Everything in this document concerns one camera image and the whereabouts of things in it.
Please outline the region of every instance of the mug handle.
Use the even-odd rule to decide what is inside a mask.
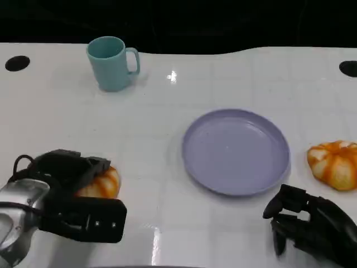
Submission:
[[[139,74],[140,73],[140,58],[139,58],[139,52],[133,48],[133,47],[127,47],[126,52],[132,52],[135,55],[136,59],[136,71],[129,71],[129,74]]]

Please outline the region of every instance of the orange and white bread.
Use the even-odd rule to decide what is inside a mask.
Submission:
[[[91,184],[80,189],[80,197],[116,198],[120,189],[120,175],[114,167],[94,178]]]
[[[357,143],[335,141],[311,147],[307,162],[313,176],[339,191],[357,188]]]

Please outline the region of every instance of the ceramic mug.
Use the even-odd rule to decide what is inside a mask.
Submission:
[[[137,70],[129,71],[127,51],[133,52]],[[114,36],[103,36],[91,41],[87,46],[87,56],[99,87],[104,91],[116,92],[131,82],[131,76],[140,73],[139,52],[125,47],[124,42]]]

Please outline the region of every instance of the white table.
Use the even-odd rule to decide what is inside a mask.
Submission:
[[[77,150],[119,167],[119,197],[128,208],[120,243],[78,243],[38,231],[19,268],[332,266],[291,243],[277,260],[262,213],[278,188],[239,199],[209,193],[184,172],[180,146],[188,125],[208,111],[237,107],[259,113],[287,137],[292,153],[287,183],[335,201],[357,221],[357,192],[322,185],[305,158],[311,145],[357,139],[357,80],[338,68],[341,61],[356,59],[357,50],[141,53],[135,85],[110,94],[98,89],[83,44],[0,44],[0,63],[16,55],[31,63],[16,73],[0,70],[1,183],[20,154]]]

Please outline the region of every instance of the dark background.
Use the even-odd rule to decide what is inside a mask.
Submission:
[[[357,47],[352,0],[2,0],[2,42],[88,43],[219,54],[259,46]]]

